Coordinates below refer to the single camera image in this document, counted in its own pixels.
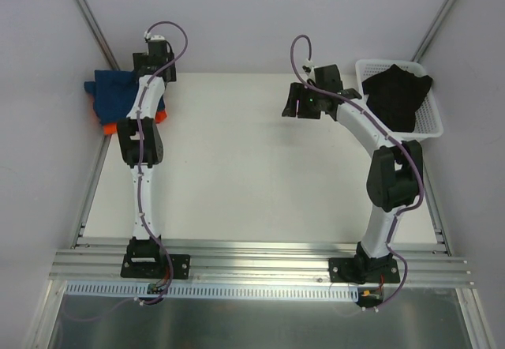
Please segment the blue t shirt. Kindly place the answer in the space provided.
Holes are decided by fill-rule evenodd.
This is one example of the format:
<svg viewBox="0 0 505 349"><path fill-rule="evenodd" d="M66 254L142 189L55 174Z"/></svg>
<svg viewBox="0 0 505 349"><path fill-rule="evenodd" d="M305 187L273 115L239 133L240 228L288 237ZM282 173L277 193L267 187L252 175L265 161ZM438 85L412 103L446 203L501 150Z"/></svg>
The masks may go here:
<svg viewBox="0 0 505 349"><path fill-rule="evenodd" d="M126 118L139 91L134 72L96 70L93 81L84 82L84 90L92 98L92 106L106 135L117 133L117 123Z"/></svg>

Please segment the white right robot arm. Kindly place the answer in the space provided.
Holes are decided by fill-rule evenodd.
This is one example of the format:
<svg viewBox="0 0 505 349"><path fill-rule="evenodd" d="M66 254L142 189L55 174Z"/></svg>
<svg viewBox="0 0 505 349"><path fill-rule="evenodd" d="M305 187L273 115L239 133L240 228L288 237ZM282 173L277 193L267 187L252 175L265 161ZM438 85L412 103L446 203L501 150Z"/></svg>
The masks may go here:
<svg viewBox="0 0 505 349"><path fill-rule="evenodd" d="M347 128L370 155L366 191L372 212L352 258L333 259L330 270L348 283L377 283L396 262L391 250L401 214L424 196L422 149L418 141L393 134L354 88L344 88L337 66L304 66L290 85L282 116L318 119L325 114Z"/></svg>

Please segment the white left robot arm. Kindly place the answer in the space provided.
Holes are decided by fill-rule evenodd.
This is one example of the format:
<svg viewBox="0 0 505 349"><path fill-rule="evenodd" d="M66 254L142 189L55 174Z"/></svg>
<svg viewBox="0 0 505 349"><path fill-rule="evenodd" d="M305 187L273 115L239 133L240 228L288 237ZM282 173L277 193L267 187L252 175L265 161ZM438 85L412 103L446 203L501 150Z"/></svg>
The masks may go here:
<svg viewBox="0 0 505 349"><path fill-rule="evenodd" d="M148 279L166 274L168 261L159 241L159 214L155 206L155 167L163 160L163 143L155 120L166 83L174 79L163 66L174 59L171 45L160 35L148 36L148 51L133 54L137 94L125 118L117 123L118 142L129 167L134 189L132 238L126 247L120 276Z"/></svg>

